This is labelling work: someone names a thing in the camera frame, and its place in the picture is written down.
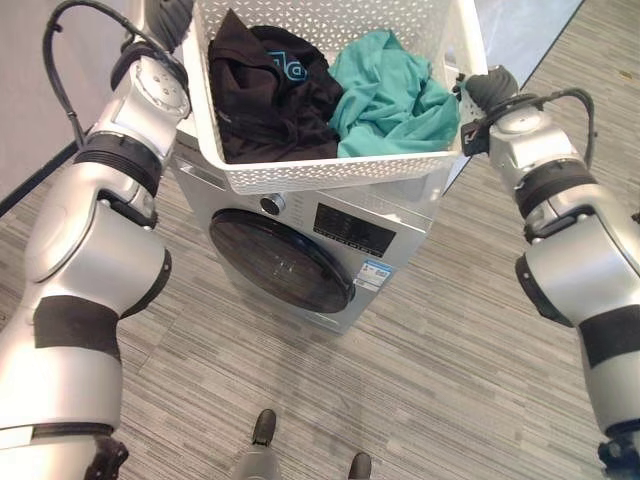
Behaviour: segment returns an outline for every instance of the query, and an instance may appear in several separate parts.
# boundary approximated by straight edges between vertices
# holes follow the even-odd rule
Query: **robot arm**
[[[140,30],[172,51],[191,3],[140,2]],[[111,438],[122,396],[116,324],[169,277],[154,197],[189,112],[186,75],[176,80],[139,40],[123,50],[113,96],[49,192],[27,246],[24,296],[0,334],[3,478],[116,478],[127,457]]]
[[[466,148],[489,153],[525,220],[531,246],[516,262],[518,281],[542,316],[578,331],[596,420],[611,439],[600,458],[638,473],[640,224],[541,103],[513,97],[506,70],[471,77],[466,89],[490,118],[463,127]],[[587,162],[591,151],[590,142]]]

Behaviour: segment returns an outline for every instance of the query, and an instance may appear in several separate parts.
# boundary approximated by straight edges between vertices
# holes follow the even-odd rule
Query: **clothing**
[[[456,136],[455,96],[390,30],[349,44],[329,72],[344,88],[329,123],[341,138],[339,157],[446,150]]]
[[[342,95],[320,51],[288,31],[251,30],[229,10],[209,44],[209,73],[227,163],[335,158],[327,125]]]

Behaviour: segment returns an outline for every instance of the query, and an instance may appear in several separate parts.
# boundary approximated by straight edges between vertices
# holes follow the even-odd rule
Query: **laundry basket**
[[[200,150],[226,175],[239,194],[317,190],[390,182],[450,168],[460,156],[451,149],[401,155],[332,158],[274,163],[227,164],[216,124],[209,83],[208,46],[229,8],[247,26],[274,25],[303,37],[331,64],[350,42],[378,28],[392,29],[404,48],[430,59],[433,76],[451,88],[458,71],[486,73],[486,60],[473,0],[197,0],[183,43],[185,67]],[[475,115],[461,104],[461,116]]]

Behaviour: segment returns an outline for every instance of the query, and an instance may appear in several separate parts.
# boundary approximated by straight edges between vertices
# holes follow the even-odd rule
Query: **washing machine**
[[[237,288],[274,312],[346,332],[425,241],[448,170],[426,179],[238,195],[180,129],[170,162]]]

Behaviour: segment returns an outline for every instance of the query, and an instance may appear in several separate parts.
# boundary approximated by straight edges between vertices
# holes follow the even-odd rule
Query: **washing machine door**
[[[218,211],[209,228],[220,254],[250,282],[291,305],[319,313],[344,310],[353,279],[319,245],[280,222],[248,212]]]

